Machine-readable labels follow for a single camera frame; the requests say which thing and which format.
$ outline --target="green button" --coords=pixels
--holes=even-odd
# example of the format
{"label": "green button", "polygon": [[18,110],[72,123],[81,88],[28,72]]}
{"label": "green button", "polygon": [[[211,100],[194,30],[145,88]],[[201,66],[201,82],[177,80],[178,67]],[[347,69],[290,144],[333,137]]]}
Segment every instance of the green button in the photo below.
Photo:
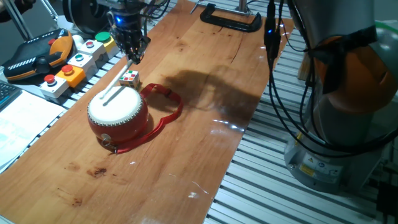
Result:
{"label": "green button", "polygon": [[107,43],[111,40],[111,35],[109,32],[100,32],[99,34],[95,35],[95,39],[102,43]]}
{"label": "green button", "polygon": [[76,61],[79,62],[79,61],[83,60],[83,56],[81,54],[78,54],[75,56],[75,59],[76,59]]}

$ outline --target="red strap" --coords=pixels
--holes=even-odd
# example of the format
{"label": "red strap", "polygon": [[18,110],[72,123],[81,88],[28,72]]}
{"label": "red strap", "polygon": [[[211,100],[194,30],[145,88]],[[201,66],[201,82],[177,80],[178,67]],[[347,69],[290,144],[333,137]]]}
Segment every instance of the red strap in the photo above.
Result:
{"label": "red strap", "polygon": [[122,153],[128,152],[131,149],[134,149],[135,147],[137,147],[141,144],[144,144],[149,139],[149,137],[158,135],[161,132],[161,130],[163,130],[163,127],[166,124],[169,124],[170,122],[175,121],[180,116],[180,114],[182,112],[182,108],[183,108],[183,103],[182,103],[181,97],[178,94],[172,92],[171,89],[168,89],[168,88],[163,87],[162,85],[153,84],[153,83],[148,84],[141,91],[140,94],[143,98],[147,98],[147,96],[151,93],[151,91],[153,89],[156,89],[160,93],[163,93],[167,98],[170,98],[171,100],[174,100],[177,103],[179,103],[178,109],[171,115],[161,118],[159,123],[157,124],[157,126],[150,133],[144,135],[143,137],[141,137],[139,139],[133,139],[126,143],[120,144],[118,146],[118,149],[116,150],[117,154],[122,154]]}

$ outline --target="white drum head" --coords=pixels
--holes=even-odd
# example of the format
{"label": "white drum head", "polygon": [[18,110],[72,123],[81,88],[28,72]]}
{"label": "white drum head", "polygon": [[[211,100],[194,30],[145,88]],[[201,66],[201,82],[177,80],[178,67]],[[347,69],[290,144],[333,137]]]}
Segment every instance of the white drum head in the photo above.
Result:
{"label": "white drum head", "polygon": [[100,126],[115,126],[132,120],[142,107],[140,94],[126,86],[115,86],[103,99],[99,92],[88,104],[88,116]]}

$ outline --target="warning label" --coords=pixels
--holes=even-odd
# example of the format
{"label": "warning label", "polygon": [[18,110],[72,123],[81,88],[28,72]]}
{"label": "warning label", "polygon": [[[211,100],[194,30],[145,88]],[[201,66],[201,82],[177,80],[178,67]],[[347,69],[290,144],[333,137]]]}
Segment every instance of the warning label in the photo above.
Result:
{"label": "warning label", "polygon": [[300,166],[300,170],[305,174],[328,183],[335,183],[338,180],[342,169],[343,166],[328,164],[309,155],[308,153],[305,154]]}

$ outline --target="wooden table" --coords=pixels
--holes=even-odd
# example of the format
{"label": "wooden table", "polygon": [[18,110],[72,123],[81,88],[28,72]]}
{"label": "wooden table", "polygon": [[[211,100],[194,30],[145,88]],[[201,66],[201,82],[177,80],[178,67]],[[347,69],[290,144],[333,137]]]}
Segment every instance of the wooden table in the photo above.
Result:
{"label": "wooden table", "polygon": [[[161,83],[179,93],[185,102],[181,117],[127,154],[102,148],[86,107],[125,65],[122,59],[0,175],[1,215],[15,223],[203,221],[268,69],[263,29],[245,34],[205,24],[199,19],[203,9],[189,14],[193,5],[180,0],[149,32],[145,59],[131,67],[144,86]],[[292,21],[284,22],[291,32]],[[155,124],[174,106],[162,95],[149,104]]]}

